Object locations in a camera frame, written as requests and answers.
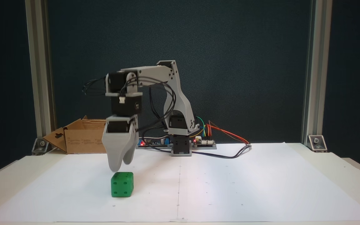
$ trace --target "robotic arm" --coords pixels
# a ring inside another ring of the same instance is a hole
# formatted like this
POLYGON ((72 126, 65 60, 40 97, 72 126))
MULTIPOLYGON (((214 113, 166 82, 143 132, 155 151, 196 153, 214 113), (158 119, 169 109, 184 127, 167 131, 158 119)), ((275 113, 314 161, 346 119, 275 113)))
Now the robotic arm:
POLYGON ((190 102, 180 88, 179 73, 174 60, 159 61, 156 66, 134 67, 106 75, 106 96, 111 98, 112 116, 106 119, 102 143, 106 149, 109 168, 116 172, 122 160, 130 164, 138 143, 138 119, 142 95, 138 87, 164 85, 168 95, 164 119, 168 134, 173 135, 173 156, 191 155, 189 135, 199 129, 190 102))

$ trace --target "black cable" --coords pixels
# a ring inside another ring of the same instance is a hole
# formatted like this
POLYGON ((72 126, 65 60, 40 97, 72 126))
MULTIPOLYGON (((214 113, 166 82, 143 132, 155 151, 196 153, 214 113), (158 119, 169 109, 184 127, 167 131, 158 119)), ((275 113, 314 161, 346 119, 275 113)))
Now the black cable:
POLYGON ((163 126, 151 127, 151 128, 146 129, 146 130, 143 131, 143 133, 141 134, 141 140, 143 140, 144 143, 145 143, 148 147, 150 147, 150 148, 152 148, 152 149, 155 149, 155 150, 158 150, 158 151, 161 151, 161 152, 171 153, 171 151, 167 151, 167 150, 162 150, 162 149, 156 148, 156 147, 148 144, 148 143, 145 141, 145 138, 144 138, 144 137, 145 137, 145 134, 147 133, 147 131, 153 130, 153 129, 159 129, 159 128, 163 128, 163 126))
POLYGON ((136 85, 136 84, 140 84, 142 85, 142 82, 149 82, 149 83, 153 83, 153 84, 162 84, 164 87, 164 90, 172 97, 172 101, 170 102, 170 105, 167 109, 167 111, 164 113, 164 115, 162 117, 159 117, 158 120, 154 121, 151 124, 148 124, 144 127, 141 127, 139 129, 137 129, 137 131, 143 131, 145 129, 148 129, 154 125, 156 125, 157 123, 160 123, 162 121, 164 121, 174 110, 174 106, 176 104, 176 94, 174 92, 174 90, 172 89, 172 87, 170 87, 168 84, 166 84, 165 82, 159 81, 157 79, 154 78, 150 78, 150 77, 136 77, 136 78, 132 78, 130 80, 128 80, 124 86, 121 88, 120 90, 120 96, 121 97, 125 97, 125 92, 124 90, 126 89, 126 87, 130 86, 130 85, 136 85))
POLYGON ((249 148, 251 148, 252 145, 250 144, 246 144, 245 146, 243 146, 235 155, 233 156, 226 156, 226 155, 217 155, 217 154, 212 154, 212 153, 207 153, 207 152, 193 152, 195 154, 200 154, 200 155, 206 155, 206 156, 211 156, 211 157, 217 157, 217 158, 237 158, 240 155, 243 154, 243 152, 249 148))
POLYGON ((85 95, 89 95, 89 96, 102 96, 102 95, 105 95, 105 90, 104 89, 91 88, 98 81, 105 80, 105 77, 106 76, 103 76, 103 77, 98 78, 98 79, 92 79, 92 80, 87 81, 83 85, 82 92, 85 95))
MULTIPOLYGON (((150 96, 150 106, 151 106, 151 110, 152 110, 152 113, 156 116, 156 118, 160 118, 158 112, 156 111, 155 109, 155 106, 154 106, 154 101, 153 101, 153 95, 152 95, 152 89, 151 87, 148 87, 148 91, 149 91, 149 96, 150 96)), ((164 121, 161 121, 162 125, 164 126, 164 129, 167 129, 166 127, 166 124, 164 121)))

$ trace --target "circuit board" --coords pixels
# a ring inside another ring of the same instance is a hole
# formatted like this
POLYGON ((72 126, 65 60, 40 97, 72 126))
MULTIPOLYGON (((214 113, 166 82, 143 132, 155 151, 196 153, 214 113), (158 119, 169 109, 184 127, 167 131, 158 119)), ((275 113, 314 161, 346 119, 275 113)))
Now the circuit board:
MULTIPOLYGON (((170 140, 169 138, 162 138, 162 139, 145 139, 147 144, 152 145, 155 148, 159 149, 171 149, 170 140)), ((149 147, 143 140, 138 140, 138 144, 136 149, 153 149, 149 147)))
MULTIPOLYGON (((152 145, 153 147, 159 149, 171 149, 172 142, 169 138, 162 139, 145 139, 147 144, 152 145)), ((143 140, 139 140, 136 149, 153 149, 148 146, 143 140)), ((197 136, 192 140, 192 150, 198 149, 217 149, 216 142, 214 140, 203 140, 201 137, 197 136)))
POLYGON ((197 136, 192 141, 192 149, 217 149, 216 148, 216 142, 212 140, 203 140, 202 137, 197 136))

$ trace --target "white connector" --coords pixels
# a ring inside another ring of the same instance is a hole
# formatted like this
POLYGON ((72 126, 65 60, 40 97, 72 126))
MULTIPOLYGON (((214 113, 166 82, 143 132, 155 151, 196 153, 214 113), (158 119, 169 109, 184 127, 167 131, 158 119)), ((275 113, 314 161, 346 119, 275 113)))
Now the white connector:
POLYGON ((120 97, 119 96, 119 103, 120 104, 124 104, 124 100, 126 99, 126 97, 120 97))

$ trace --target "wall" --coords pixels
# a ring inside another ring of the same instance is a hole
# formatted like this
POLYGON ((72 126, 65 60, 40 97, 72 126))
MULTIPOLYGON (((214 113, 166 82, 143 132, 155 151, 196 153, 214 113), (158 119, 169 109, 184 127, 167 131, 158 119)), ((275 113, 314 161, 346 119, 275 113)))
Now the wall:
MULTIPOLYGON (((255 143, 300 142, 310 4, 50 0, 57 123, 110 116, 108 98, 82 94, 86 81, 174 59, 194 114, 206 122, 255 143)), ((154 118, 144 93, 141 126, 154 118)))
POLYGON ((329 151, 360 163, 360 1, 333 1, 323 135, 329 151))
POLYGON ((0 168, 30 155, 35 138, 24 1, 0 0, 0 168))

